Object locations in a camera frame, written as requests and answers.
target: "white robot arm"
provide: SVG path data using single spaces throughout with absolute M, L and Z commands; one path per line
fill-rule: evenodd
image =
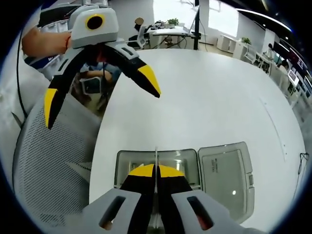
M 44 98 L 46 127 L 51 129 L 60 112 L 73 79 L 85 63 L 97 62 L 99 54 L 115 65 L 139 87 L 160 97 L 154 72 L 137 52 L 118 36 L 118 21 L 112 8 L 82 6 L 69 19 L 72 48 L 69 48 L 55 71 Z

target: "black pole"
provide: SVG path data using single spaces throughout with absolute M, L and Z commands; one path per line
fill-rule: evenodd
M 195 0 L 195 6 L 199 5 L 199 0 Z M 194 39 L 194 50 L 198 50 L 198 38 L 199 38 L 199 10 L 195 18 L 195 39 Z

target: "white round table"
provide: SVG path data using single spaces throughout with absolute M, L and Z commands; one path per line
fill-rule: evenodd
M 287 100 L 259 68 L 219 54 L 138 51 L 155 72 L 155 98 L 121 75 L 94 151 L 90 203 L 114 186 L 120 150 L 195 149 L 246 142 L 253 167 L 253 215 L 242 223 L 269 231 L 288 211 L 302 134 Z

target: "window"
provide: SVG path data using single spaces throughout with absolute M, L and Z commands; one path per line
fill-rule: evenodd
M 218 0 L 209 0 L 208 27 L 232 37 L 237 36 L 238 11 Z
M 187 13 L 193 8 L 195 0 L 154 0 L 154 21 L 177 18 L 180 23 L 188 20 Z

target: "potted plant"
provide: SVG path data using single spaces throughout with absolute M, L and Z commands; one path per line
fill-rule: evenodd
M 250 41 L 249 38 L 242 38 L 241 41 L 242 41 L 242 43 L 245 43 L 245 44 L 249 44 L 249 45 L 252 44 L 252 42 Z
M 179 20 L 177 18 L 169 19 L 167 22 L 173 26 L 177 26 L 179 24 Z

